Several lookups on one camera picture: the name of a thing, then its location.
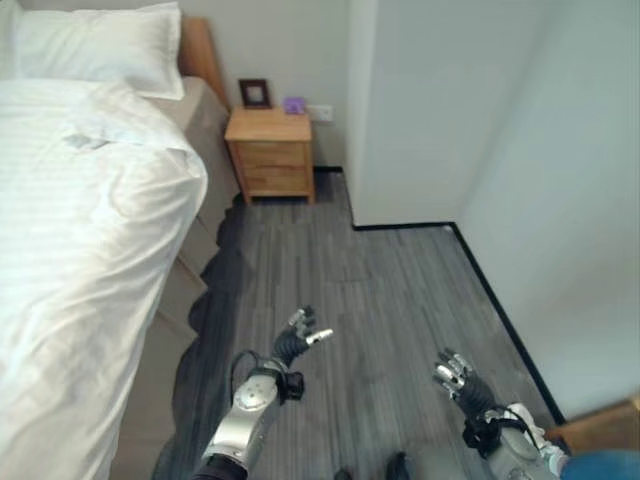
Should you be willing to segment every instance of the black baseboard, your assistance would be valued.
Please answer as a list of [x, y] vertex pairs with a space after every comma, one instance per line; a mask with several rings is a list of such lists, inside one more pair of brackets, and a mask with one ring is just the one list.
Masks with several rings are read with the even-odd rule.
[[356, 232], [366, 230], [399, 230], [405, 228], [450, 227], [452, 222], [393, 223], [391, 225], [351, 225]]
[[516, 329], [511, 323], [511, 320], [509, 320], [509, 317], [507, 316], [507, 312], [505, 312], [504, 308], [502, 308], [502, 305], [500, 304], [498, 297], [496, 297], [496, 294], [491, 288], [491, 285], [489, 285], [489, 282], [487, 281], [487, 277], [485, 277], [484, 272], [480, 268], [480, 265], [478, 264], [478, 261], [476, 260], [476, 258], [473, 256], [473, 253], [471, 252], [469, 245], [467, 244], [466, 240], [462, 236], [462, 232], [460, 231], [460, 229], [458, 228], [458, 225], [455, 222], [399, 223], [395, 225], [363, 225], [363, 226], [353, 225], [353, 229], [356, 231], [386, 230], [386, 229], [394, 230], [394, 229], [400, 229], [400, 228], [425, 228], [425, 227], [450, 227], [452, 229], [453, 233], [456, 236], [456, 239], [458, 240], [458, 242], [460, 243], [460, 246], [462, 247], [462, 250], [464, 251], [464, 254], [469, 260], [469, 263], [471, 264], [473, 271], [478, 276], [478, 279], [480, 280], [482, 288], [484, 289], [487, 296], [489, 297], [489, 301], [493, 305], [493, 308], [495, 309], [495, 311], [498, 313], [498, 317], [500, 318], [502, 325], [507, 331], [509, 338], [511, 339], [511, 341], [513, 342], [513, 345], [516, 347], [516, 350], [520, 354], [520, 358], [522, 358], [522, 361], [525, 367], [527, 367], [527, 370], [529, 371], [531, 378], [536, 384], [536, 387], [538, 387], [538, 391], [540, 392], [542, 399], [547, 405], [547, 408], [549, 409], [549, 413], [551, 413], [553, 420], [558, 425], [562, 425], [566, 423], [564, 415], [562, 415], [562, 412], [560, 411], [558, 404], [553, 399], [553, 396], [551, 395], [551, 392], [549, 391], [547, 384], [542, 379], [542, 375], [540, 375], [538, 368], [536, 367], [535, 363], [533, 363], [533, 359], [531, 358], [531, 355], [529, 355], [529, 352], [527, 351], [527, 348], [524, 346], [522, 339], [518, 335], [518, 332], [516, 332]]
[[327, 167], [325, 165], [315, 165], [313, 167], [315, 173], [342, 173], [342, 167]]

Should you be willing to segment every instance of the laminate flooring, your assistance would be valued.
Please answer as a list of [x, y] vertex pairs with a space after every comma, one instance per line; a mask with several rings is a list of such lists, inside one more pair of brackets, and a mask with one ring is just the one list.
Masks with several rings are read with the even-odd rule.
[[335, 335], [294, 363], [301, 402], [281, 409], [252, 479], [384, 478], [389, 456], [426, 442], [470, 479], [491, 478], [462, 439], [463, 418], [431, 379], [437, 352], [466, 356], [502, 403], [551, 416], [455, 235], [446, 227], [354, 231], [341, 173], [316, 175], [318, 201], [264, 199], [229, 210], [209, 290], [190, 324], [199, 337], [176, 376], [177, 432], [154, 480], [188, 479], [228, 408], [235, 352], [262, 354], [291, 313], [312, 305]]

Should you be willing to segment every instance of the wooden nightstand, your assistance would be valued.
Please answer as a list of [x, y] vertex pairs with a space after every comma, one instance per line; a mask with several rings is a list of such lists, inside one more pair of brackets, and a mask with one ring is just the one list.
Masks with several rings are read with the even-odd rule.
[[315, 202], [307, 115], [236, 107], [224, 138], [248, 205], [251, 197], [266, 196], [301, 196]]

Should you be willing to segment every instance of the white bedsheet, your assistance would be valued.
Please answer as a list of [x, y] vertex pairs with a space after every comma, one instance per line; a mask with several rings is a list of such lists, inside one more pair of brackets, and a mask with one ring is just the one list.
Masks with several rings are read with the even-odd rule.
[[206, 172], [124, 85], [0, 82], [0, 478], [107, 478]]

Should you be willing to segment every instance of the purple object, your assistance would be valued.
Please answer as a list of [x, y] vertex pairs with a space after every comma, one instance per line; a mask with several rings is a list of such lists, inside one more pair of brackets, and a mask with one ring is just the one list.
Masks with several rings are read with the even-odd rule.
[[302, 97], [287, 97], [284, 99], [282, 106], [284, 108], [284, 113], [288, 113], [290, 115], [302, 115], [305, 113], [305, 103], [304, 98]]

